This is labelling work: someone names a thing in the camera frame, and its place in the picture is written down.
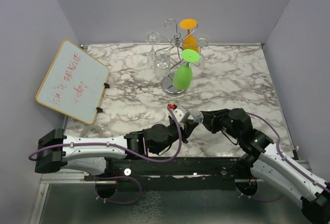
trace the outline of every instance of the metal hook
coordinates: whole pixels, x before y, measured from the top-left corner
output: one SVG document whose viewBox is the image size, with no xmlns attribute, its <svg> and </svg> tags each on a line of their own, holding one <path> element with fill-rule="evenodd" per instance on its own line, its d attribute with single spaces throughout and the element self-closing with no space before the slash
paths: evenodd
<svg viewBox="0 0 330 224">
<path fill-rule="evenodd" d="M 172 46 L 175 46 L 175 44 L 176 44 L 175 39 L 172 39 L 172 40 L 171 40 L 171 45 L 172 45 Z"/>
<path fill-rule="evenodd" d="M 178 40 L 181 38 L 181 33 L 180 32 L 177 32 L 175 35 L 174 35 L 174 39 Z"/>
<path fill-rule="evenodd" d="M 191 35 L 197 30 L 197 28 L 198 28 L 198 24 L 196 24 L 195 30 L 194 30 L 193 32 L 191 32 L 190 34 L 188 34 L 188 35 L 184 38 L 184 40 L 185 40 L 186 38 L 188 38 L 189 36 L 191 36 Z"/>
<path fill-rule="evenodd" d="M 170 28 L 170 27 L 172 26 L 172 21 L 175 22 L 175 30 L 176 30 L 176 33 L 177 33 L 177 22 L 176 22 L 176 20 L 174 20 L 174 19 L 167 19 L 167 20 L 164 22 L 164 26 L 165 26 L 165 28 Z"/>
<path fill-rule="evenodd" d="M 170 68 L 170 70 L 184 62 L 184 60 L 182 60 L 182 58 L 180 57 L 179 47 L 177 47 L 177 55 L 179 56 L 179 61 L 176 62 L 175 60 L 173 60 L 175 64 Z"/>
<path fill-rule="evenodd" d="M 171 46 L 167 51 L 170 53 L 175 46 Z"/>
<path fill-rule="evenodd" d="M 163 36 L 163 35 L 161 35 L 161 34 L 159 34 L 161 37 L 163 37 L 164 39 L 166 39 L 166 40 L 168 40 L 168 41 L 171 41 L 171 40 L 169 40 L 168 38 L 166 38 L 165 36 Z"/>
<path fill-rule="evenodd" d="M 205 47 L 207 47 L 207 45 L 203 45 L 203 46 L 194 46 L 194 45 L 186 45 L 186 44 L 184 44 L 184 43 L 180 43 L 180 45 L 182 45 L 182 46 L 194 47 L 194 48 L 205 48 Z"/>
</svg>

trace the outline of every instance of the clear wine glass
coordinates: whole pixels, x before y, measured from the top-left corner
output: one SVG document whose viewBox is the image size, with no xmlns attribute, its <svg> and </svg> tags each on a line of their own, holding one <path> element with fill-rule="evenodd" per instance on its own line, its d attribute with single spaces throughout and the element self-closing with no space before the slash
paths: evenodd
<svg viewBox="0 0 330 224">
<path fill-rule="evenodd" d="M 154 45 L 158 44 L 160 41 L 160 34 L 157 32 L 147 32 L 145 35 L 145 41 L 148 44 L 151 44 L 151 51 L 148 53 L 148 56 L 146 58 L 146 65 L 147 68 L 152 69 L 153 66 L 155 65 L 155 50 L 154 50 Z"/>
<path fill-rule="evenodd" d="M 210 37 L 207 35 L 195 35 L 196 42 L 200 48 L 199 52 L 202 51 L 202 48 L 208 46 L 210 43 Z"/>
<path fill-rule="evenodd" d="M 195 76 L 198 76 L 203 72 L 203 69 L 205 68 L 205 56 L 201 53 L 200 54 L 200 60 L 197 63 L 193 63 L 191 68 Z"/>
<path fill-rule="evenodd" d="M 167 50 L 159 50 L 156 52 L 154 63 L 154 74 L 158 78 L 167 76 L 171 68 L 171 55 Z"/>
</svg>

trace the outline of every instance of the white wall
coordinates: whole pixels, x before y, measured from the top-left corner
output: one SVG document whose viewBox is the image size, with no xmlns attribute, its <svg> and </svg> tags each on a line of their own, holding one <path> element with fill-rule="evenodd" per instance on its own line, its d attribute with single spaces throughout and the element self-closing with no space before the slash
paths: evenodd
<svg viewBox="0 0 330 224">
<path fill-rule="evenodd" d="M 167 18 L 194 18 L 213 42 L 265 42 L 289 0 L 58 0 L 81 43 L 144 42 Z"/>
<path fill-rule="evenodd" d="M 0 0 L 0 216 L 28 223 L 40 175 L 27 156 L 62 115 L 36 103 L 64 39 L 78 43 L 56 0 Z"/>
<path fill-rule="evenodd" d="M 265 57 L 293 142 L 330 180 L 330 0 L 291 0 Z"/>
</svg>

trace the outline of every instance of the marble table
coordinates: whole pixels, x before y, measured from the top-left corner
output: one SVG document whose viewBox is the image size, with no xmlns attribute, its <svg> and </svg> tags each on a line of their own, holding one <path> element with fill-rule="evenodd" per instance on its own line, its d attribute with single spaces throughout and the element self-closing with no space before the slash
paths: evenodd
<svg viewBox="0 0 330 224">
<path fill-rule="evenodd" d="M 194 79 L 188 92 L 180 97 L 166 95 L 161 80 L 146 68 L 145 44 L 89 45 L 88 53 L 110 69 L 108 83 L 96 116 L 105 137 L 119 136 L 149 128 L 156 123 L 169 124 L 168 103 L 185 105 L 203 111 L 244 108 L 266 118 L 279 132 L 281 149 L 292 156 L 292 145 L 281 114 L 267 64 L 259 45 L 210 46 L 203 48 L 206 57 L 203 70 L 193 68 Z M 270 138 L 276 136 L 261 120 L 252 117 L 253 125 Z M 79 136 L 86 125 L 70 118 L 66 134 Z M 238 157 L 244 152 L 220 132 L 211 134 L 199 125 L 183 144 L 181 157 Z M 171 156 L 177 143 L 164 154 Z"/>
</svg>

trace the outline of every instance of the wine glass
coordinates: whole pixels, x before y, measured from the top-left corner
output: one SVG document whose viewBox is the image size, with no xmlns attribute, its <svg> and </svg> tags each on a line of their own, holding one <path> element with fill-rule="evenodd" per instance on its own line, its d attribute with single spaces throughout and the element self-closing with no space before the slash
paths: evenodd
<svg viewBox="0 0 330 224">
<path fill-rule="evenodd" d="M 200 47 L 200 52 L 202 51 L 202 48 L 208 46 L 210 43 L 210 37 L 207 35 L 196 35 L 195 39 L 198 46 Z"/>
<path fill-rule="evenodd" d="M 154 45 L 158 44 L 160 41 L 160 34 L 157 32 L 147 32 L 145 35 L 145 41 L 148 44 L 151 44 L 151 51 L 148 53 L 148 56 L 146 58 L 146 65 L 147 68 L 153 68 L 154 64 L 155 64 L 155 50 L 154 50 Z"/>
<path fill-rule="evenodd" d="M 199 52 L 198 44 L 195 40 L 195 37 L 192 35 L 193 32 L 190 32 L 193 28 L 197 29 L 197 21 L 193 19 L 184 19 L 180 22 L 180 28 L 187 30 L 187 35 L 183 42 L 183 49 L 191 49 L 196 52 Z"/>
<path fill-rule="evenodd" d="M 163 78 L 170 72 L 171 55 L 167 50 L 159 50 L 155 56 L 154 74 L 158 78 Z"/>
<path fill-rule="evenodd" d="M 193 63 L 191 68 L 195 76 L 198 76 L 201 72 L 203 72 L 203 69 L 205 68 L 205 56 L 201 53 L 200 60 L 197 63 Z"/>
<path fill-rule="evenodd" d="M 180 66 L 173 77 L 173 85 L 178 89 L 187 89 L 192 81 L 192 69 L 190 64 L 198 63 L 200 55 L 192 49 L 185 49 L 182 51 L 181 56 L 186 62 Z"/>
</svg>

